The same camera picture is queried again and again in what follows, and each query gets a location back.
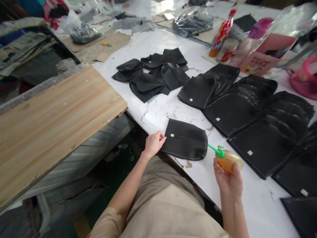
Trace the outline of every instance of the yellow utility knife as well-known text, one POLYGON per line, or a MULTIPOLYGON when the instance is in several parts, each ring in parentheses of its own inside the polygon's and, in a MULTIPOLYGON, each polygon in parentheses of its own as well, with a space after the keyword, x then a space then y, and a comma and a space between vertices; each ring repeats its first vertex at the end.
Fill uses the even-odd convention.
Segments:
POLYGON ((108 43, 105 43, 105 42, 102 42, 103 45, 106 45, 106 46, 111 46, 109 45, 108 43))

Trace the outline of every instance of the person's right hand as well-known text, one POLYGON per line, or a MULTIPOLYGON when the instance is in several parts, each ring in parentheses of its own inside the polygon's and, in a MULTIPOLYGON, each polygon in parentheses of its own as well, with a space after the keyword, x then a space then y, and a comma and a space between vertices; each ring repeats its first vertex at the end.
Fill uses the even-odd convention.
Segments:
POLYGON ((161 131, 158 131, 152 135, 149 135, 145 141, 144 154, 150 159, 162 148, 166 137, 164 137, 161 131))
POLYGON ((216 180, 220 189, 220 194, 230 196, 233 199, 241 199, 243 191, 243 181, 237 163, 232 166, 233 173, 225 171, 217 159, 214 158, 214 170, 216 180))

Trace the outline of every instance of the red bottle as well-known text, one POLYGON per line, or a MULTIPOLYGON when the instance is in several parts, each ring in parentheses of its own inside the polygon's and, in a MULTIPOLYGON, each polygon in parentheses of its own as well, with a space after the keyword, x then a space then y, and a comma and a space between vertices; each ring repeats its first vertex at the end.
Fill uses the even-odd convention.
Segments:
POLYGON ((229 17, 221 24, 218 34, 215 37, 214 42, 212 43, 209 56, 210 57, 216 57, 218 52, 220 51, 220 48, 226 39, 227 35, 229 34, 232 25, 233 25, 233 16, 237 12, 237 9, 232 9, 229 13, 229 17))

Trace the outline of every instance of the metal can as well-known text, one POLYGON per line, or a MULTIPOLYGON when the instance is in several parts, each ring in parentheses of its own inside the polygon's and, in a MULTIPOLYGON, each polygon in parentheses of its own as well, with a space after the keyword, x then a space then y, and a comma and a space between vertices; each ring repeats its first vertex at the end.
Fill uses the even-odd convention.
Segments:
POLYGON ((239 41, 234 38, 228 38, 225 40, 224 44, 221 47, 219 54, 217 55, 217 62, 227 62, 231 57, 232 53, 238 47, 239 41))

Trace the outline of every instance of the green nozzle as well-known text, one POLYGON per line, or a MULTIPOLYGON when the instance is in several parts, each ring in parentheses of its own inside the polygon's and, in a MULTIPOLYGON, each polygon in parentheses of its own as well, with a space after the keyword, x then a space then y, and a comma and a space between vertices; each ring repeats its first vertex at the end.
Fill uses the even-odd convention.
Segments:
POLYGON ((210 148, 212 148, 212 149, 215 151, 216 156, 217 156, 218 158, 223 158, 223 157, 226 156, 226 153, 222 150, 223 147, 221 147, 220 145, 218 146, 218 149, 215 149, 214 147, 212 147, 212 146, 209 145, 209 144, 208 144, 208 146, 209 146, 210 148))

